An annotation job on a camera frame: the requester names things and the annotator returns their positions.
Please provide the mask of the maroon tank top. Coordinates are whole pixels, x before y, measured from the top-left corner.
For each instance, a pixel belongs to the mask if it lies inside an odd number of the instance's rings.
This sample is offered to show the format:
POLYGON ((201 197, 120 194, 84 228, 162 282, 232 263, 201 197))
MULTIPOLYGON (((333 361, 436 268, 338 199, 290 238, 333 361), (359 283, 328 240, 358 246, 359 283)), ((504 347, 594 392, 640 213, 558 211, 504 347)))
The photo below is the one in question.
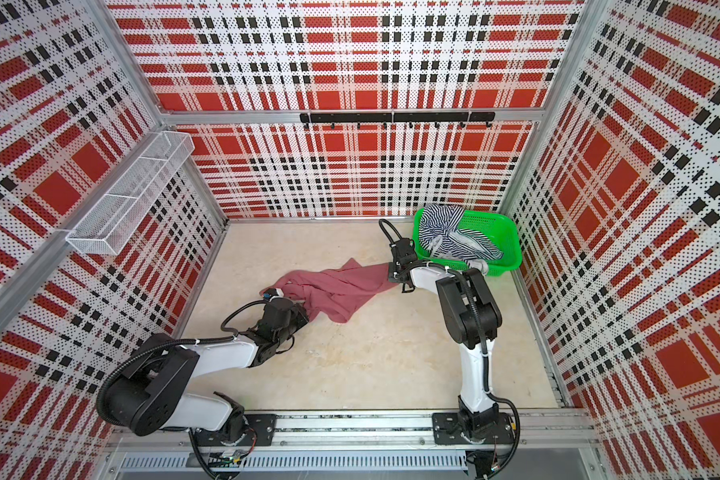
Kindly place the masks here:
POLYGON ((300 302, 309 321, 324 314, 334 323, 347 323, 376 295, 394 289, 386 263, 363 266, 351 258, 338 269, 293 270, 260 291, 300 302))

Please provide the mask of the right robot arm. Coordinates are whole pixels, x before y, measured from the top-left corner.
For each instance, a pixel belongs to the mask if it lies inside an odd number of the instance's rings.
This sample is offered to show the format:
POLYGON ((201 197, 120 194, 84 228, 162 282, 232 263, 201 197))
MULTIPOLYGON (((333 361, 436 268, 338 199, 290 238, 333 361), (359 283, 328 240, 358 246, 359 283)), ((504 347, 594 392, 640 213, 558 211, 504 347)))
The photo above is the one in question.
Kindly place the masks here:
POLYGON ((438 297, 444 324, 459 346, 461 387, 455 418, 442 429, 438 443, 519 443, 519 412, 494 393, 492 363, 503 319, 482 273, 456 270, 420 259, 409 238, 390 240, 388 279, 405 293, 423 289, 438 297))

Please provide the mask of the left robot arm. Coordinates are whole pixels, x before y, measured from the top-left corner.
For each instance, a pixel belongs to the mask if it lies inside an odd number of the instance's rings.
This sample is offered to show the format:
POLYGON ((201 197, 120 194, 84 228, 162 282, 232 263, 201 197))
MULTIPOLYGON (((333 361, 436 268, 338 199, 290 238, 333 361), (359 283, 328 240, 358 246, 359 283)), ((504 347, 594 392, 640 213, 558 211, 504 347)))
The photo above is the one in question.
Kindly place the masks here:
POLYGON ((224 370, 255 368, 287 350, 309 318, 301 301, 273 289, 235 310, 221 324, 221 337, 149 337, 106 377, 96 411, 105 422, 137 436, 185 430, 192 439, 208 433, 234 444, 256 433, 245 409, 222 392, 192 394, 195 378, 224 370))

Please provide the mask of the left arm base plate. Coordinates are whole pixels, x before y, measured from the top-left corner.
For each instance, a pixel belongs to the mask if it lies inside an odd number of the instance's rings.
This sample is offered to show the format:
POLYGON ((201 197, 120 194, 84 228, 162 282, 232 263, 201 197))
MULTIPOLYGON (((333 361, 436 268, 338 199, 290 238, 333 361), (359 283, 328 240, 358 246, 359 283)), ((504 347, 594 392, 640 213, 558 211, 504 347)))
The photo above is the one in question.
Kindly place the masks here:
POLYGON ((241 414, 230 417, 217 431, 197 429, 194 432, 200 447, 270 446, 275 433, 275 414, 241 414))

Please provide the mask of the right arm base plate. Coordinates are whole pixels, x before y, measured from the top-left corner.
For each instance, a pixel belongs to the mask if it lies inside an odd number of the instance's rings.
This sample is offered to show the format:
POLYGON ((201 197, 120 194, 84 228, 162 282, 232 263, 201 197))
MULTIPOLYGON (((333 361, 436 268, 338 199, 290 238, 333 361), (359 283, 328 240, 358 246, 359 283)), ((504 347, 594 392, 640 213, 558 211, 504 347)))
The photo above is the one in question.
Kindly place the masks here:
POLYGON ((483 433, 470 437, 454 412, 432 415, 433 437, 436 445, 512 445, 514 429, 512 417, 501 412, 497 422, 490 423, 483 433))

